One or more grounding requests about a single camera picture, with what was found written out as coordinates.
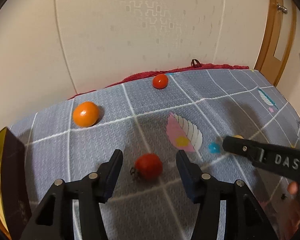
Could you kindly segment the person's right hand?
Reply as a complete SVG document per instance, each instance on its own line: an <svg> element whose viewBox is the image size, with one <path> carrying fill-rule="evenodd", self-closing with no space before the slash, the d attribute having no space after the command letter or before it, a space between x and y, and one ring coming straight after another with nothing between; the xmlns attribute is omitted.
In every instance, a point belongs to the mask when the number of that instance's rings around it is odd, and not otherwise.
<svg viewBox="0 0 300 240"><path fill-rule="evenodd" d="M300 227L300 202L296 198L299 192L299 184L295 181L289 183L287 191L293 198L287 202L285 209L279 213L279 239L291 239Z"/></svg>

